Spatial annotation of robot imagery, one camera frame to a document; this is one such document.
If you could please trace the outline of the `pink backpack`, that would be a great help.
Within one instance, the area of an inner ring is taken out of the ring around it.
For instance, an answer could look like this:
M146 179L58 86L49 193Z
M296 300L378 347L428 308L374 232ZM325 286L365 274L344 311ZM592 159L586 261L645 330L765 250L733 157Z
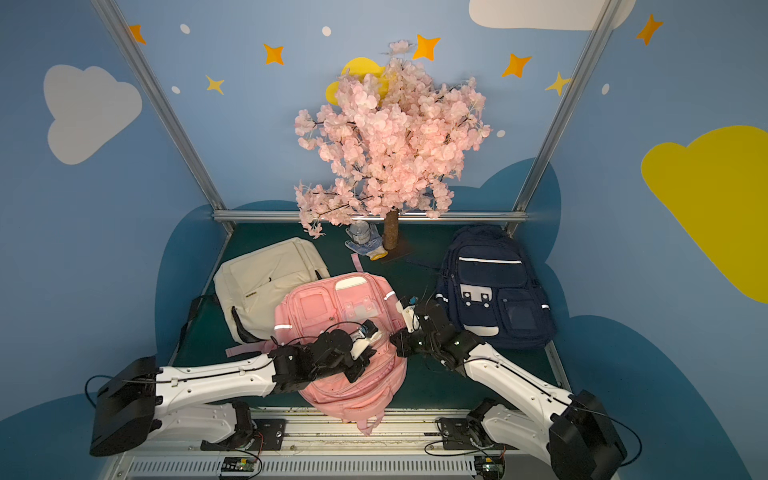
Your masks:
M273 353L280 347L308 347L310 370L340 367L299 389L320 412L354 423L368 436L404 383L407 360L389 337L406 327L403 308L388 281L362 269L291 284L275 305L272 336L232 347L229 357Z

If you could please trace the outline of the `navy blue backpack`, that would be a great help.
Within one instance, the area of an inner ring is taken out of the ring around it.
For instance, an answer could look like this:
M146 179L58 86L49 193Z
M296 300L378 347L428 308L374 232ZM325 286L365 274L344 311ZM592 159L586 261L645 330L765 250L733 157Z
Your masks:
M496 349L540 349L557 332L547 294L525 251L499 226L456 231L435 298L458 329Z

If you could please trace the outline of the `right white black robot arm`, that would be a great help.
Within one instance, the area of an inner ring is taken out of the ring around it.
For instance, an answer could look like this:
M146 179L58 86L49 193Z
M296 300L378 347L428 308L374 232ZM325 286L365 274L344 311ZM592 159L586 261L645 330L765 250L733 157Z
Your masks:
M401 357L426 355L502 397L470 415L478 433L549 465L559 479L612 479L627 459L599 398L573 394L529 373L477 335L457 330L435 301L401 309L391 343Z

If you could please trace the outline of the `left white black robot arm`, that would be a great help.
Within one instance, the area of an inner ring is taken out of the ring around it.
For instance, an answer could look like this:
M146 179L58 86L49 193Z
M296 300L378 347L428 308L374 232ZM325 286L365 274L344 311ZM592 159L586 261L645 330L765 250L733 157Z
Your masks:
M311 343L289 343L236 362L176 368L158 366L153 356L140 358L99 388L89 453L108 457L134 449L167 429L167 416L188 407L297 392L336 374L354 382L370 364L382 331L371 320L353 325L352 333L333 326Z

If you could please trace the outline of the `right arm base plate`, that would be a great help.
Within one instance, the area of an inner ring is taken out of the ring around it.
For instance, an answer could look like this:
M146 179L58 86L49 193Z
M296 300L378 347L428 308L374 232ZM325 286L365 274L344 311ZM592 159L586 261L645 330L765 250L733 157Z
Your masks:
M435 425L440 436L437 445L449 452L480 449L517 451L514 446L492 441L480 423L470 418L438 417Z

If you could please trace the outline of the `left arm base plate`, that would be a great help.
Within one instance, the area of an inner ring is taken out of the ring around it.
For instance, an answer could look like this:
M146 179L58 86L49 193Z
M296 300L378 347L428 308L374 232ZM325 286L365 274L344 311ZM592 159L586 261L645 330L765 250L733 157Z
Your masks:
M235 451L249 452L280 451L285 439L285 419L254 419L251 426L244 430L236 430L229 438L212 443L203 440L201 451Z

